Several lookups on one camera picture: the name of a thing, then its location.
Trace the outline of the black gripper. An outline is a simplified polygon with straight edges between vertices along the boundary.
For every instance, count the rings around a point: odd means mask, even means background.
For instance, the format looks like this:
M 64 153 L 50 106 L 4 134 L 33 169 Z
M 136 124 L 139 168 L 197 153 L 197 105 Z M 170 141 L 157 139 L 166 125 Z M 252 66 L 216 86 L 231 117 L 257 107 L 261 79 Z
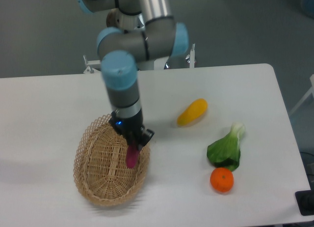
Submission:
M 139 152 L 155 134 L 154 131 L 145 128 L 142 110 L 128 118 L 119 117 L 116 112 L 112 112 L 109 123 L 119 135 L 126 139 L 128 146 L 136 143 Z

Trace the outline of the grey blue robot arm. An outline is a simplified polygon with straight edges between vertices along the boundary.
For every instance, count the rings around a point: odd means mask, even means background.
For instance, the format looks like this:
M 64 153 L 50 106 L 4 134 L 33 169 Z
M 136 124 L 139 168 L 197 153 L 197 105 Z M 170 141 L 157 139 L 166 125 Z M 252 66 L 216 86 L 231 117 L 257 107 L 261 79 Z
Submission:
M 81 9 L 96 13 L 117 9 L 126 17 L 142 17 L 139 28 L 127 28 L 122 19 L 97 37 L 101 73 L 112 106 L 110 123 L 127 144 L 140 151 L 154 135 L 143 125 L 137 65 L 184 54 L 189 46 L 187 28 L 177 23 L 169 0 L 77 0 Z

